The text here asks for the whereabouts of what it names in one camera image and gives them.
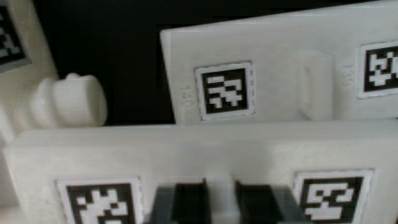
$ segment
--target white knob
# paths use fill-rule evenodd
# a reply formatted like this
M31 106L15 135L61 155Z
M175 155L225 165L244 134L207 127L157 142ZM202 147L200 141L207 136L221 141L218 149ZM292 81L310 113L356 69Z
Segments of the white knob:
M63 80L45 78L31 96L29 109L40 128L100 126L106 101L95 77L70 73Z

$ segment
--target white box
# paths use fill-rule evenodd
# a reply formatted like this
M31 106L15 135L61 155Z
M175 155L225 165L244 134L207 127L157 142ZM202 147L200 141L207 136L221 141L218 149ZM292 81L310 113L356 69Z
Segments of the white box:
M398 215L395 124L379 120L24 132L4 155L29 224L65 224L56 180L140 177L147 215L163 183L200 182L223 173L243 184L292 189L299 172L355 170L374 172L360 223L390 224Z
M376 1L163 30L161 48L175 123L398 117L395 87L388 92L394 94L369 98L358 94L360 50L374 43L395 43L395 10L395 0ZM328 55L330 60L305 63L299 55L307 51ZM255 113L207 120L198 112L195 69L246 61L253 71ZM299 90L298 77L305 66L308 71L315 71L310 77L317 77L310 80L308 89ZM321 92L324 83L330 86ZM314 100L312 108L301 110L303 91L308 91Z

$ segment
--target white plastic part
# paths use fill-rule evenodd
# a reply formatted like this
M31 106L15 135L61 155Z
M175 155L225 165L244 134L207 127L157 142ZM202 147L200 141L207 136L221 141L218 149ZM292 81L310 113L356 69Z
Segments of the white plastic part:
M63 80L44 78L15 104L19 130L33 128L100 126L106 102L93 76L68 74Z
M234 196L234 180L227 173L205 175L212 223L239 223L239 209Z
M319 83L330 80L330 77L326 80L321 78L333 73L333 119L398 117L398 94L365 99L356 97L360 48L371 43L395 42L395 9L395 0L374 1L163 30L161 48L175 123L188 125L307 120L298 100L301 65L296 58L303 51L323 52L333 58L326 74L317 74L315 69ZM250 61L255 73L255 114L203 122L195 68L241 61ZM310 98L321 100L324 96L321 94ZM308 112L305 114L310 119L328 120L328 115L319 116L321 111Z
M319 51L298 57L299 110L310 120L331 120L333 59Z
M296 173L363 169L374 170L374 176L360 224L390 224L398 211L395 145L392 119L33 130L4 149L29 224L63 224L58 179L140 177L147 215L161 183L209 177L212 186L221 186L225 173L244 184L292 189Z

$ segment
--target white block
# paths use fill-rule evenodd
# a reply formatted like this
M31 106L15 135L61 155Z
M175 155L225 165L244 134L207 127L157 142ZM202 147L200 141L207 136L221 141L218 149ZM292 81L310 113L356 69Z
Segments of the white block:
M292 189L296 173L349 170L374 172L360 223L390 224L395 145L392 119L24 132L4 155L29 224L65 224L54 180L140 177L147 215L163 183L200 182L209 174L225 173L244 184Z
M395 9L395 0L376 1L163 30L161 48L175 123L307 120L299 112L298 90L298 57L305 51L321 52L333 59L331 65L324 65L323 57L315 58L319 65L315 62L310 65L317 80L308 93L314 108L321 110L303 110L308 118L330 119L330 103L333 119L398 117L398 94L362 99L356 90L362 46L398 40ZM253 73L255 114L209 121L198 112L195 69L246 61ZM324 92L319 91L330 79L331 102L328 87Z

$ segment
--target white surface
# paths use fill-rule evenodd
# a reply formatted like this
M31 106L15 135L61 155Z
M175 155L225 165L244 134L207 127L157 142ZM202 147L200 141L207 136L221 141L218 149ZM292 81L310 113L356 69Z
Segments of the white surface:
M331 120L333 60L317 51L298 54L299 111L314 121Z
M395 9L398 1L387 0L161 31L177 124L202 123L193 69L239 61L251 62L255 72L255 115L211 123L305 120L301 51L319 51L333 59L333 119L395 117L398 95L358 99L355 88L360 46L398 40Z
M292 188L296 172L358 169L374 170L362 224L390 224L395 145L392 119L24 132L4 152L29 224L65 223L56 179L138 176L147 214L161 183L200 182L207 174L227 173L243 184Z
M29 0L10 0L6 2L10 7L10 17L13 18L13 26L19 33L19 40L24 45L24 53L31 62L22 67L0 73L0 135L1 139L8 142L13 134L19 132L17 124L12 123L10 120L13 116L12 105L17 102L17 97L24 96L40 79L44 77L54 77L54 66L31 2ZM0 163L0 206L8 206L15 205L15 196L1 159Z
M0 223L1 224L28 224L19 207L0 208Z

